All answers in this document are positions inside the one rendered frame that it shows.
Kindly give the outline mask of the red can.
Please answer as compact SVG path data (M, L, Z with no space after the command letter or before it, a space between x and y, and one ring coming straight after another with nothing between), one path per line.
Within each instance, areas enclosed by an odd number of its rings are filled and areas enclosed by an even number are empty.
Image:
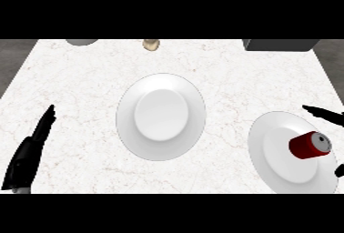
M326 156L332 150L332 143L326 135L310 131L289 141L289 151L299 159Z

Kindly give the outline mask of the white plate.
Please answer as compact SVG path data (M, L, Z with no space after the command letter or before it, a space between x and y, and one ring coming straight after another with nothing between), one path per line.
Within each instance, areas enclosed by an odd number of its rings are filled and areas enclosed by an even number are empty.
M301 159L289 151L289 141L317 128L288 112L263 114L249 129L248 152L265 185L276 193L333 193L336 158L333 153Z
M205 117L202 94L183 77L143 77L127 89L115 114L127 150L152 161L180 157L200 138Z

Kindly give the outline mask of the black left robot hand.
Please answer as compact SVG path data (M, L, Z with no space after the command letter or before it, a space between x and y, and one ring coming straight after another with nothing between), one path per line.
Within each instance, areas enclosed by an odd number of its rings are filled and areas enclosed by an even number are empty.
M13 188L31 187L54 120L54 106L48 106L37 122L34 133L23 139L9 161L1 185L3 190L12 191Z

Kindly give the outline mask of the grey round object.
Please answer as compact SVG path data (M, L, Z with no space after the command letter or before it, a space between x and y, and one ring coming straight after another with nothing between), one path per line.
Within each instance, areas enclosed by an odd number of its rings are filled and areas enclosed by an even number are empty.
M68 43L74 46L88 46L97 39L66 39Z

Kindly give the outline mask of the beige object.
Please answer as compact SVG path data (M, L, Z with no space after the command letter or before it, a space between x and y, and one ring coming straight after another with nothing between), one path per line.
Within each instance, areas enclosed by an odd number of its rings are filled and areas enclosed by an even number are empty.
M159 40L158 39L144 39L141 41L141 46L147 51L155 51L159 46Z

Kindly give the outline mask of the dark grey box appliance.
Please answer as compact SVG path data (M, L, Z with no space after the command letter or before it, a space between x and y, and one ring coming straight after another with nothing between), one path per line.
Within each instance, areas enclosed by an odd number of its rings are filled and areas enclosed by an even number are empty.
M319 43L319 39L243 39L246 51L305 52Z

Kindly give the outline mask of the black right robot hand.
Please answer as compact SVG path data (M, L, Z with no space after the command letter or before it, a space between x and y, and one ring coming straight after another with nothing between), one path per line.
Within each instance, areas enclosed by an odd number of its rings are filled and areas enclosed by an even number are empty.
M302 106L302 109L314 116L344 128L344 112L335 113L316 106ZM335 169L335 176L344 177L344 164Z

